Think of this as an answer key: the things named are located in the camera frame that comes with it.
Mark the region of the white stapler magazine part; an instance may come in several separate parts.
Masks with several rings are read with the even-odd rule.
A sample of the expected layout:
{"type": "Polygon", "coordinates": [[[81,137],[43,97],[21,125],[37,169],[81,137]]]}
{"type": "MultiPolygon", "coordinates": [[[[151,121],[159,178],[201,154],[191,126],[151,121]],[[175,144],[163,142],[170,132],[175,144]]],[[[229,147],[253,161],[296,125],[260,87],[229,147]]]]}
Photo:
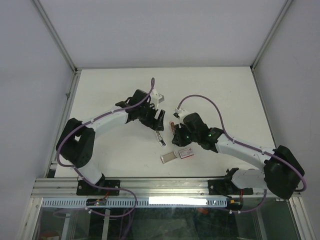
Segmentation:
{"type": "Polygon", "coordinates": [[[157,137],[157,140],[159,142],[159,144],[162,146],[162,147],[165,147],[166,146],[166,143],[161,135],[161,133],[159,131],[156,131],[156,137],[157,137]]]}

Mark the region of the red white staple box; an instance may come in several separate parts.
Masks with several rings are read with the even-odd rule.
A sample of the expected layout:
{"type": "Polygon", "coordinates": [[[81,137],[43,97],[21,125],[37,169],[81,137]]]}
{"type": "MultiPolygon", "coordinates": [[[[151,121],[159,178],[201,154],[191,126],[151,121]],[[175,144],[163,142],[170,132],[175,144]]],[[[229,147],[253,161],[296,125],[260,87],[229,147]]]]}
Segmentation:
{"type": "Polygon", "coordinates": [[[193,152],[193,150],[191,148],[186,148],[186,149],[183,149],[183,150],[179,150],[178,154],[179,154],[181,159],[185,159],[185,158],[189,158],[189,157],[194,156],[194,152],[193,152]]]}

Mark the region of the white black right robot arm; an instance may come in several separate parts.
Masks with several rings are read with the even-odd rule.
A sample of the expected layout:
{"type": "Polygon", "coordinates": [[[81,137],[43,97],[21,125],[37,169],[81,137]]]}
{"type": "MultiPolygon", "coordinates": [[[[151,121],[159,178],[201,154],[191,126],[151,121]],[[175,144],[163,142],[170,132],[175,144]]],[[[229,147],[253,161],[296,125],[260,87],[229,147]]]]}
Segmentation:
{"type": "Polygon", "coordinates": [[[196,112],[178,110],[173,115],[179,123],[174,126],[172,144],[186,147],[196,143],[206,151],[232,156],[254,167],[229,169],[223,182],[226,192],[259,188],[288,200],[298,191],[305,171],[286,146],[268,148],[240,142],[228,137],[223,129],[208,127],[196,112]]]}

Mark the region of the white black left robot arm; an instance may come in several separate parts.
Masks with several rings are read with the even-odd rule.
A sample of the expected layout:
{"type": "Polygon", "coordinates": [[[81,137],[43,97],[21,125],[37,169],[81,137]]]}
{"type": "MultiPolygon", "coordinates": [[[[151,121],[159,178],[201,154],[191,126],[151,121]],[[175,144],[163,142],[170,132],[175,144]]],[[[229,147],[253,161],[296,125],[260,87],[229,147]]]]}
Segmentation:
{"type": "Polygon", "coordinates": [[[71,118],[67,121],[56,145],[56,159],[67,160],[81,178],[87,180],[87,188],[100,194],[105,188],[105,176],[92,161],[95,140],[112,129],[135,120],[155,132],[164,130],[165,111],[159,104],[165,97],[152,90],[146,93],[137,89],[133,96],[120,101],[107,112],[89,120],[71,118]]]}

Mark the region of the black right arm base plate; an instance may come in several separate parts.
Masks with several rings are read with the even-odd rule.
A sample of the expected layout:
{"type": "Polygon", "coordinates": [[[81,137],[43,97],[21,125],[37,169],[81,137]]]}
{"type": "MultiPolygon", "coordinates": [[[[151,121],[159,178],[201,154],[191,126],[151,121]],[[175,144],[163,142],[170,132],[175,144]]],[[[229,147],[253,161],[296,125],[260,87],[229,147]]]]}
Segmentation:
{"type": "Polygon", "coordinates": [[[223,179],[211,179],[207,181],[208,193],[210,196],[221,195],[227,198],[232,196],[244,196],[253,195],[252,188],[238,188],[230,181],[224,181],[223,179]]]}

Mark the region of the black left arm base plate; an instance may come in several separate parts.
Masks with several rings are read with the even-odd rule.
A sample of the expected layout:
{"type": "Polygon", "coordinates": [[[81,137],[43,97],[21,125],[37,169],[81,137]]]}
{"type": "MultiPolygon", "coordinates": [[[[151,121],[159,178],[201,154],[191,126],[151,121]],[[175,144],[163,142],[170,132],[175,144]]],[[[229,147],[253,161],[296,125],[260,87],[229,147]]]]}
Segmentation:
{"type": "Polygon", "coordinates": [[[93,187],[84,180],[79,180],[77,184],[77,196],[118,196],[120,194],[120,180],[102,178],[96,183],[96,186],[108,189],[93,187]]]}

